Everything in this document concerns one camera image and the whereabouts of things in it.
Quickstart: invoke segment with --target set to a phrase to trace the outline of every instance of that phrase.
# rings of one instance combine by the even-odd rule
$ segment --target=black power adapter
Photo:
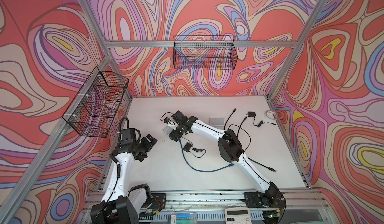
[[[187,144],[183,147],[183,150],[189,152],[191,150],[192,144],[187,142]]]
[[[255,117],[256,116],[256,112],[248,112],[248,117]]]

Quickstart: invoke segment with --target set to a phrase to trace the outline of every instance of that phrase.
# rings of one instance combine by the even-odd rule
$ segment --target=aluminum frame
[[[108,48],[172,48],[173,41],[105,41]],[[235,48],[295,48],[298,41],[233,41]]]
[[[151,191],[151,193],[166,193],[167,210],[181,211],[223,211],[227,207],[246,206],[244,192],[254,189],[238,190],[192,190],[192,191]],[[330,209],[321,190],[311,189],[280,189],[283,193],[287,209]],[[100,203],[105,192],[89,193],[84,209],[90,209]],[[252,208],[253,210],[276,210],[276,207]]]
[[[276,110],[275,110],[275,107],[272,105],[271,100],[269,100],[267,97],[265,97],[265,99],[266,99],[266,102],[268,103],[269,108],[270,108],[272,111],[276,111]],[[313,189],[313,187],[312,187],[312,185],[311,185],[311,182],[310,182],[310,180],[308,179],[308,176],[305,175],[303,166],[300,164],[299,158],[297,157],[297,155],[295,154],[295,151],[294,151],[293,148],[292,148],[291,141],[290,141],[289,138],[287,137],[287,135],[286,135],[286,133],[285,133],[285,131],[284,131],[283,124],[281,123],[280,119],[277,119],[277,120],[276,120],[276,123],[277,123],[277,126],[278,126],[279,129],[280,129],[281,134],[283,135],[283,138],[284,138],[284,140],[285,140],[285,143],[286,143],[287,146],[288,146],[288,150],[289,150],[290,153],[291,153],[291,156],[292,156],[292,158],[293,158],[293,160],[294,160],[294,162],[295,162],[295,164],[296,164],[297,169],[299,170],[301,176],[304,177],[304,181],[307,183],[308,188]]]
[[[105,68],[107,68],[110,59],[110,56],[105,56],[103,58],[99,64],[100,70],[105,70]],[[93,73],[94,75],[90,75],[88,81],[84,83],[84,87],[74,98],[71,106],[67,110],[67,113],[72,113],[76,106],[81,102],[83,95],[86,93],[96,78],[98,69],[95,70],[95,73]],[[2,203],[2,206],[0,207],[0,217],[3,218],[0,220],[0,224],[8,224],[12,222],[13,217],[16,215],[17,211],[23,204],[33,185],[36,183],[38,177],[43,172],[45,166],[51,159],[56,148],[60,145],[61,140],[64,138],[69,128],[69,124],[63,118],[60,118],[59,123],[56,125],[51,135],[48,137],[35,158],[32,160],[31,164],[29,164],[28,168],[25,170],[20,180],[16,183],[11,193]]]
[[[269,89],[267,96],[270,97],[273,93],[277,91],[278,88],[280,88],[280,83],[285,78],[288,70],[293,65],[296,56],[299,54],[301,47],[303,46],[305,39],[310,34],[310,31],[312,30],[315,22],[317,21],[319,15],[323,11],[325,5],[327,4],[328,0],[317,0],[313,10],[311,11],[308,20],[305,22],[303,29],[301,30],[299,37],[298,37],[298,44],[297,46],[290,51],[290,53],[287,56],[287,59],[285,60],[283,66],[279,70],[279,72],[276,75],[276,78],[274,79],[271,88]]]
[[[98,40],[101,48],[103,49],[104,54],[106,54],[110,57],[113,57],[110,49],[106,45],[105,35],[101,31],[101,28],[99,26],[99,23],[96,19],[96,16],[95,16],[93,10],[92,10],[92,6],[91,6],[89,0],[78,0],[78,1],[79,1],[81,8],[84,11],[84,15],[85,15],[86,19],[88,20],[89,24],[91,25],[91,28],[94,31],[94,34],[96,35],[96,39]],[[118,74],[122,74],[120,71],[120,68],[118,67],[116,60],[114,58],[112,58],[112,62],[110,63],[110,66],[111,66],[112,71],[114,71],[115,73],[118,73]],[[126,92],[125,95],[129,100],[132,99],[129,92]]]

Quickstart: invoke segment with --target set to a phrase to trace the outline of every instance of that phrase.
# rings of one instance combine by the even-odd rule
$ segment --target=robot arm
[[[178,141],[185,133],[195,133],[217,142],[221,157],[225,161],[236,165],[255,184],[257,192],[264,197],[260,199],[261,204],[271,206],[275,203],[274,199],[281,199],[282,193],[279,192],[279,189],[247,158],[233,130],[214,128],[194,116],[187,118],[180,111],[177,111],[172,118],[176,121],[177,125],[175,123],[171,124],[169,119],[164,121],[173,128],[169,135],[170,139]]]
[[[119,131],[122,140],[110,154],[113,160],[106,180],[107,190],[101,203],[91,209],[93,224],[106,223],[136,223],[141,208],[147,208],[152,203],[151,191],[147,184],[129,188],[129,176],[135,160],[142,162],[147,158],[147,152],[157,140],[147,135],[140,140],[140,131],[134,128]]]
[[[261,174],[261,172],[259,172],[259,170],[257,170],[257,168],[247,158],[246,154],[244,153],[241,147],[240,142],[238,141],[237,137],[234,136],[235,133],[232,130],[220,130],[209,126],[200,120],[197,120],[193,123],[193,125],[191,126],[191,130],[195,134],[204,136],[212,140],[213,142],[217,142],[219,145],[220,154],[223,159],[227,162],[235,164],[238,168],[240,168],[255,184],[257,191],[265,193],[268,190],[270,186],[270,181],[265,176],[263,176],[263,174]],[[242,152],[239,156],[237,156],[238,152],[233,152],[235,154],[233,156],[233,159],[229,157],[228,152],[225,149],[227,140],[231,139],[234,140],[235,143],[238,143],[238,145],[240,146],[238,150]]]

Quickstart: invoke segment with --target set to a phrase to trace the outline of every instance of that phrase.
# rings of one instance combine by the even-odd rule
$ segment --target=wire mesh basket
[[[99,71],[66,121],[80,136],[107,137],[128,82],[120,74]]]
[[[177,35],[173,44],[175,69],[234,70],[237,52],[233,35]]]

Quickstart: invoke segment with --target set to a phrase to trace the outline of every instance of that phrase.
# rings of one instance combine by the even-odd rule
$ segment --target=psychedelic patterned wall
[[[114,57],[130,79],[132,96],[264,95],[289,53],[288,48],[239,48],[243,57],[234,70],[175,70],[173,48],[126,50],[115,48]]]
[[[316,0],[90,0],[108,40],[296,40]],[[264,95],[289,50],[239,48],[234,71],[175,70],[172,48],[111,49],[134,96]]]
[[[330,0],[273,103],[340,223],[384,223],[384,0]]]
[[[77,0],[0,0],[0,204],[102,58]],[[14,223],[74,220],[112,138],[69,131]]]
[[[72,129],[43,170],[13,224],[76,223],[88,193],[94,192],[127,108],[123,99],[107,138],[79,136]]]

